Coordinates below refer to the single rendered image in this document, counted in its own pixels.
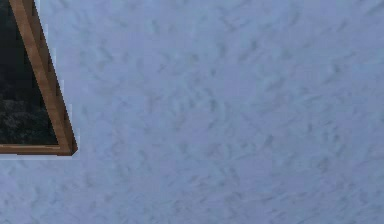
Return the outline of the wooden framed dark picture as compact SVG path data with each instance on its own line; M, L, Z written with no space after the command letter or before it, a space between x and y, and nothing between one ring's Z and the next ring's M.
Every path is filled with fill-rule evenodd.
M35 1L0 0L0 154L76 151Z

